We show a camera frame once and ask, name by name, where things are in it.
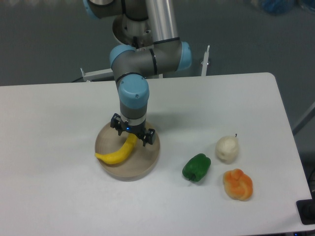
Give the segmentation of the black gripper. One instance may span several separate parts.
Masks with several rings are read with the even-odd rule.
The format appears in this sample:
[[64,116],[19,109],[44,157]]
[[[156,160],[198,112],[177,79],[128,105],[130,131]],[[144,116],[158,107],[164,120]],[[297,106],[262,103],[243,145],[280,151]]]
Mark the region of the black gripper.
[[110,127],[115,129],[120,136],[123,132],[134,134],[138,139],[142,140],[143,146],[146,144],[153,145],[156,139],[156,131],[152,128],[145,128],[146,119],[136,121],[135,119],[121,118],[114,113],[110,120]]

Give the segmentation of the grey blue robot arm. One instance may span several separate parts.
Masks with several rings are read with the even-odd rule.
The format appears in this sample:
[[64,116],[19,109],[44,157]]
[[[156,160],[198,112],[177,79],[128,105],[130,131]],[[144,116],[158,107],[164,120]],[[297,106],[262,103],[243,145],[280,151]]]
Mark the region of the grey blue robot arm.
[[154,129],[146,129],[149,99],[147,77],[187,69],[192,56],[189,44],[180,40],[171,0],[85,0],[86,12],[97,19],[126,16],[133,22],[149,22],[153,45],[141,50],[138,45],[121,44],[110,52],[120,113],[114,114],[110,126],[119,134],[127,132],[152,145]]

